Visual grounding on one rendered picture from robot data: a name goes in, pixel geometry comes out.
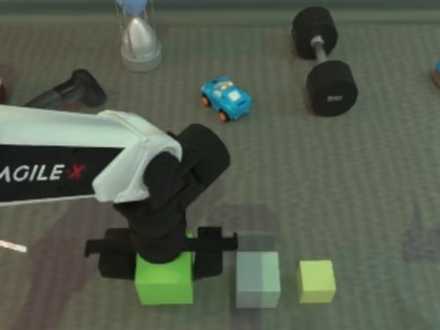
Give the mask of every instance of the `green cube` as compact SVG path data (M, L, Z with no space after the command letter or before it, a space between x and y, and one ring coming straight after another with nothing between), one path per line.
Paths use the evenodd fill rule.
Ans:
M142 305L193 303L193 254L184 252L163 265L136 259L135 288Z
M301 261L297 281L300 304L330 303L336 293L330 260Z

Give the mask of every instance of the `table surface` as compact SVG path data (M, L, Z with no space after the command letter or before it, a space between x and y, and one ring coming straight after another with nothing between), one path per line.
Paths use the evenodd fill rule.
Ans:
M195 303L142 307L132 283L99 276L87 239L125 222L94 200L0 209L0 329L435 330L440 327L440 91L429 79L440 27L339 24L331 55L350 64L360 95L336 118L310 114L289 22L234 27L158 23L164 62L148 74L121 66L114 21L0 23L0 76L21 105L84 67L109 95L103 109L131 111L180 132L198 122L226 143L232 165L188 210L191 228L222 225L279 251L280 305L235 309L234 257L195 283ZM210 78L229 75L254 99L224 124L199 101ZM299 260L331 259L330 304L299 305Z

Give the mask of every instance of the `blue object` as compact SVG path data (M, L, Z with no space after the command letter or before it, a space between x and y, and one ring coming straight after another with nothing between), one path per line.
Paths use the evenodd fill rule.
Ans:
M144 10L149 0L116 0L116 2L127 14L136 17Z
M211 106L223 121L237 120L249 113L252 99L228 77L218 77L201 88L202 102Z

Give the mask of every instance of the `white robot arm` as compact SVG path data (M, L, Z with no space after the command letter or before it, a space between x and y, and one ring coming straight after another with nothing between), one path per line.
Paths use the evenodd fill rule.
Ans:
M0 206L94 197L124 203L149 197L143 175L182 146L134 113L97 115L0 106Z

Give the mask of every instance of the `gray cube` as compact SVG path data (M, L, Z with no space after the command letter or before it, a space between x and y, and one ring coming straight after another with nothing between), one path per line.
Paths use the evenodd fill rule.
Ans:
M278 252L236 253L237 308L276 308L280 294Z

